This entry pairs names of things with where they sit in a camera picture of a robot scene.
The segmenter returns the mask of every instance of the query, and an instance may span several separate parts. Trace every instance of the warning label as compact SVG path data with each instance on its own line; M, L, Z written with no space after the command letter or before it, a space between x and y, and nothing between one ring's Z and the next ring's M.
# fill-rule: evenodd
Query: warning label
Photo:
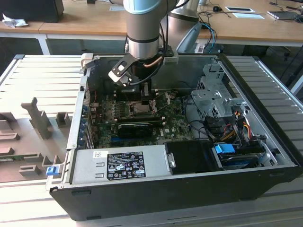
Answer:
M143 152L107 155L108 180L146 177Z

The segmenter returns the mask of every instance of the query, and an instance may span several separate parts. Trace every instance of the white paper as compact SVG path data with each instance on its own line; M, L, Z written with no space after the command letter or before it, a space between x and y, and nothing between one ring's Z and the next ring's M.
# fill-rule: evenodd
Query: white paper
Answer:
M232 13L237 18L251 18L251 19L264 19L259 14L252 14L252 13Z
M111 6L109 8L109 11L119 11L119 12L122 12L122 11L125 11L125 8L123 6Z
M15 28L15 27L22 27L22 26L27 26L28 25L28 23L26 23L25 20L22 20L22 19L12 19L12 18L9 18L9 17L5 16L4 14L2 14L2 15L3 15L2 22L7 27Z

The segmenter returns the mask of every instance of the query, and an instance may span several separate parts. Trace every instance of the blue cable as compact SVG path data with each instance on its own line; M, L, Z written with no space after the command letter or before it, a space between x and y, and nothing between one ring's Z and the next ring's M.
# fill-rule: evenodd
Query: blue cable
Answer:
M210 27L210 26L208 26L207 24L204 24L204 23L202 23L205 27L207 27L210 31L211 31L211 33L212 33L212 36L213 36L213 44L212 44L212 47L209 49L209 53L212 51L212 49L213 49L213 47L214 47L214 31L213 31L213 29Z

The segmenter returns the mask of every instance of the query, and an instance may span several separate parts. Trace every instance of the motherboard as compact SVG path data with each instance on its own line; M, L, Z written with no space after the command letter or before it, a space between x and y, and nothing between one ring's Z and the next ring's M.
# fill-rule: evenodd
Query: motherboard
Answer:
M98 148L192 140L191 127L183 115L184 98L176 94L156 93L148 105L143 105L134 95L125 93L98 98L98 104L93 107L93 128L98 136Z

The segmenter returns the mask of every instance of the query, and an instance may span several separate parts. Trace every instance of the red wire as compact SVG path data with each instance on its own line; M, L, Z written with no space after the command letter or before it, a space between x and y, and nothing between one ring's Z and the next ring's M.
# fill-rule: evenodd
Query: red wire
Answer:
M226 127L224 128L224 135L226 134L226 129L228 126L231 126L231 124L227 124Z
M251 140L251 128L248 124L246 124L245 122L243 122L243 124L245 124L248 127L247 133L248 133L248 138Z

